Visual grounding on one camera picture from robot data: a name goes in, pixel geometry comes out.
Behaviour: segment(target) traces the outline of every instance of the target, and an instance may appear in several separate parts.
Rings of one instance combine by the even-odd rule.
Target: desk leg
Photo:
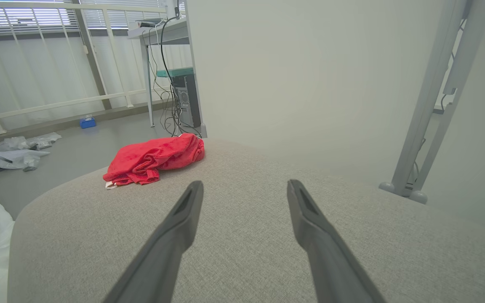
[[[151,69],[149,68],[149,46],[145,44],[143,39],[140,40],[140,49],[142,53],[143,75],[145,79],[145,90],[148,91],[149,101],[147,101],[147,107],[149,109],[149,122],[151,127],[155,124],[152,122],[152,90],[151,90]]]

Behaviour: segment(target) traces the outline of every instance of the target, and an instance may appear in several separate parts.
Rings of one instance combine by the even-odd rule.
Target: computer tower
[[[200,119],[200,108],[198,107],[198,94],[196,92],[196,81],[194,74],[179,75],[173,77],[173,87],[179,105],[181,106],[181,126],[198,127]]]

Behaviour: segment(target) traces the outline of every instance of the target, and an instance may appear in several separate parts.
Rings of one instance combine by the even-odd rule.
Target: teal shelf
[[[184,69],[169,69],[171,77],[179,77],[182,75],[192,75],[194,74],[193,67],[186,67]],[[168,77],[166,71],[156,71],[157,77]]]

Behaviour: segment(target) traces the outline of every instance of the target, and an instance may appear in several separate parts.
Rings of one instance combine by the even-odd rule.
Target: stand foot
[[[394,194],[394,185],[390,182],[381,182],[381,184],[379,184],[379,188]]]
[[[413,191],[410,194],[409,199],[410,200],[413,200],[413,201],[416,201],[418,203],[422,203],[424,205],[426,203],[428,203],[428,196],[426,194],[424,194],[423,192],[421,192],[420,190]]]

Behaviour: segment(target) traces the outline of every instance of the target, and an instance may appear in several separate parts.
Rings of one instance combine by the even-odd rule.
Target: white railing
[[[133,107],[133,104],[131,102],[131,96],[136,95],[136,94],[145,94],[147,92],[147,89],[146,89],[146,86],[145,86],[146,81],[144,80],[144,75],[142,75],[142,74],[139,74],[138,78],[141,80],[143,89],[131,90],[130,88],[127,87],[127,85],[125,85],[125,83],[123,81],[123,75],[121,73],[121,69],[122,69],[124,63],[123,63],[123,60],[121,58],[121,55],[117,51],[118,48],[116,47],[116,41],[115,41],[115,38],[114,38],[114,32],[111,28],[108,10],[110,10],[110,11],[123,11],[125,13],[125,18],[127,19],[127,23],[129,23],[129,19],[127,17],[127,12],[129,12],[129,11],[132,11],[132,12],[138,11],[138,12],[142,12],[143,14],[145,12],[165,13],[165,8],[147,8],[147,7],[136,7],[136,6],[100,5],[100,4],[99,5],[92,5],[92,4],[50,3],[50,2],[6,2],[6,1],[0,2],[0,8],[32,8],[33,14],[34,14],[33,8],[62,8],[62,9],[66,9],[66,10],[101,10],[102,15],[104,16],[104,22],[106,23],[106,30],[108,32],[111,54],[112,54],[113,60],[115,62],[115,67],[116,67],[117,75],[118,75],[118,78],[119,78],[119,82],[121,84],[121,87],[123,88],[123,92],[117,92],[117,93],[111,93],[111,94],[106,93],[106,94],[101,95],[101,96],[89,96],[87,98],[76,98],[74,100],[67,100],[67,101],[63,101],[63,102],[48,104],[46,102],[47,98],[43,94],[43,91],[40,87],[40,84],[39,84],[38,80],[35,78],[35,75],[33,74],[33,71],[31,69],[31,65],[28,62],[28,60],[27,60],[27,58],[26,58],[26,56],[25,56],[25,54],[24,54],[24,52],[21,48],[21,42],[17,37],[17,33],[15,33],[15,31],[13,30],[13,26],[11,25],[10,31],[11,31],[11,34],[14,38],[14,41],[16,42],[16,46],[17,46],[17,49],[18,49],[18,55],[21,56],[24,59],[24,61],[27,63],[27,68],[26,68],[25,74],[27,74],[27,75],[29,75],[29,77],[31,77],[32,83],[34,84],[33,87],[36,90],[39,91],[40,96],[42,96],[43,102],[42,102],[42,105],[40,105],[40,106],[23,108],[23,106],[22,106],[22,104],[21,104],[21,102],[20,102],[20,100],[19,100],[19,98],[16,94],[15,88],[12,85],[12,79],[11,79],[12,77],[9,75],[9,73],[6,70],[5,65],[2,61],[2,58],[0,57],[0,69],[3,71],[3,74],[4,74],[2,79],[1,79],[2,80],[1,82],[2,82],[2,85],[6,86],[6,88],[10,92],[11,100],[9,102],[12,102],[14,104],[14,106],[17,108],[17,110],[14,110],[14,111],[0,112],[0,119],[5,118],[5,117],[11,117],[11,116],[16,116],[16,115],[26,114],[26,113],[44,111],[46,109],[55,109],[55,108],[63,107],[63,106],[70,106],[70,105],[76,105],[76,104],[82,104],[82,103],[86,103],[86,102],[105,100],[105,99],[109,99],[109,98],[118,98],[118,97],[124,97],[125,101],[127,103],[127,107]],[[87,36],[88,36],[89,40],[92,41],[91,40],[91,36],[92,36],[91,31],[87,28],[87,20],[85,18],[86,14],[83,13],[81,15],[82,15],[83,22],[86,25],[85,30],[87,32]],[[6,13],[5,13],[5,16],[8,20],[8,23],[10,24],[10,21],[8,19],[8,15]],[[52,60],[54,66],[56,66],[56,59],[54,58],[54,56],[52,55],[48,45],[46,44],[46,40],[45,40],[45,37],[43,35],[42,27],[39,25],[38,20],[36,19],[36,16],[35,16],[35,22],[36,22],[38,33],[40,34],[40,38],[42,40],[43,46],[46,49],[46,51],[48,52],[50,60]],[[81,76],[80,76],[80,73],[79,73],[78,64],[77,64],[77,60],[76,60],[76,54],[74,54],[73,51],[72,51],[71,42],[69,40],[69,35],[67,33],[65,24],[64,24],[64,22],[62,22],[62,20],[61,20],[61,27],[62,27],[62,32],[65,35],[67,44],[69,46],[69,50],[71,52],[71,57],[72,57],[74,68],[76,68],[76,70],[78,72],[79,82],[81,83],[81,86],[82,86],[81,89],[83,90],[83,92],[85,92],[86,88],[83,84],[83,80],[81,79]],[[135,48],[135,46],[132,44],[133,56],[134,56],[133,61],[136,63],[137,71],[139,71],[140,70],[139,66],[140,66],[141,58],[138,58],[136,56],[136,54],[135,54],[136,50],[134,48]],[[98,59],[97,59],[97,56],[96,56],[96,52],[94,50],[88,50],[88,51],[92,51],[92,54],[93,54],[95,61],[96,61],[96,66],[98,68],[98,72],[100,74],[102,86],[104,87],[104,91],[107,92],[106,83],[104,82],[105,75],[103,77],[102,72],[99,68],[99,62],[98,62]],[[58,73],[58,77],[60,77],[60,78],[63,77],[60,70],[58,70],[57,73]],[[4,133],[6,133],[6,130],[4,129],[4,127],[0,123],[0,134],[4,134]]]

